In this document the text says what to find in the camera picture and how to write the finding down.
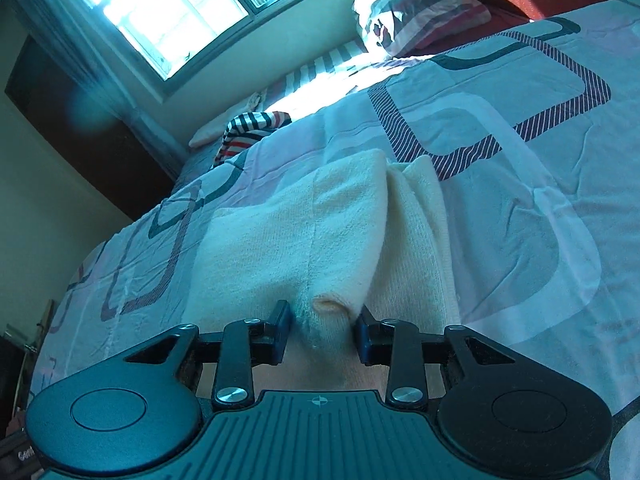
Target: ribbed plastic surface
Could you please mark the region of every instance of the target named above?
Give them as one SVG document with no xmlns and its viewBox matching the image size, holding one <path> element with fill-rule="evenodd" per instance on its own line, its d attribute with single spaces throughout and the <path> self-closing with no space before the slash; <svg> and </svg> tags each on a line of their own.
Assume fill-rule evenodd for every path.
<svg viewBox="0 0 640 480">
<path fill-rule="evenodd" d="M 62 478 L 49 475 L 53 480 Z M 137 478 L 161 480 L 488 480 L 457 459 L 417 413 L 374 392 L 266 392 L 220 413 L 190 448 Z M 594 480 L 583 473 L 576 480 Z"/>
</svg>

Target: metal screw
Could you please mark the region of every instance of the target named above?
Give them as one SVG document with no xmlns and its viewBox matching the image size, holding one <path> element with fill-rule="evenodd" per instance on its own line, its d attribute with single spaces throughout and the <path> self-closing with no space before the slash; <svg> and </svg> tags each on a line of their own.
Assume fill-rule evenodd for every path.
<svg viewBox="0 0 640 480">
<path fill-rule="evenodd" d="M 230 386 L 228 388 L 222 388 L 216 393 L 216 399 L 226 404 L 234 404 L 235 402 L 241 402 L 245 400 L 248 393 L 244 388 L 238 386 Z"/>
<path fill-rule="evenodd" d="M 413 404 L 422 398 L 422 392 L 418 388 L 403 386 L 402 388 L 396 388 L 393 390 L 391 392 L 391 396 L 398 402 Z"/>
</svg>

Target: bed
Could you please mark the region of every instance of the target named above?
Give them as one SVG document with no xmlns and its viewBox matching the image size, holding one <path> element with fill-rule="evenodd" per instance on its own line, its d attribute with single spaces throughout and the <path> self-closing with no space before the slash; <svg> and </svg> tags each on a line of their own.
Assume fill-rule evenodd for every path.
<svg viewBox="0 0 640 480">
<path fill-rule="evenodd" d="M 283 111 L 297 120 L 340 98 L 338 88 L 345 79 L 373 63 L 362 40 L 353 40 L 334 48 L 306 65 L 300 66 L 273 85 L 263 89 L 255 111 Z M 207 173 L 212 167 L 223 138 L 196 148 L 175 181 L 174 193 Z"/>
<path fill-rule="evenodd" d="M 326 78 L 314 113 L 205 169 L 87 256 L 31 395 L 180 323 L 217 208 L 262 203 L 379 148 L 433 160 L 462 322 L 596 391 L 614 414 L 601 475 L 640 478 L 639 66 L 640 0 L 609 0 Z"/>
</svg>

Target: striped cloth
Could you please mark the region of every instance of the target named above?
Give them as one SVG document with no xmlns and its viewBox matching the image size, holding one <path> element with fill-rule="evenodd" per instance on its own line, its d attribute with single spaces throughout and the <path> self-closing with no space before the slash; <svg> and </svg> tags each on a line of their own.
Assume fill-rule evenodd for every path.
<svg viewBox="0 0 640 480">
<path fill-rule="evenodd" d="M 291 117 L 286 112 L 246 112 L 234 117 L 226 125 L 222 145 L 211 169 L 290 123 Z"/>
</svg>

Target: white towel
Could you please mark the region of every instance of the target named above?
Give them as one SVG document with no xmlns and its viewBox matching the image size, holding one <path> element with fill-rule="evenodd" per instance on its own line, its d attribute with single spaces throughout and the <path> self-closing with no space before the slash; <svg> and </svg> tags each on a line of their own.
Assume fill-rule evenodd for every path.
<svg viewBox="0 0 640 480">
<path fill-rule="evenodd" d="M 295 324 L 282 364 L 254 368 L 262 389 L 356 390 L 386 385 L 364 367 L 351 324 L 377 319 L 441 333 L 459 323 L 449 234 L 431 159 L 388 164 L 381 150 L 323 166 L 264 204 L 219 209 L 193 266 L 182 322 L 220 332 L 266 319 L 277 300 Z"/>
</svg>

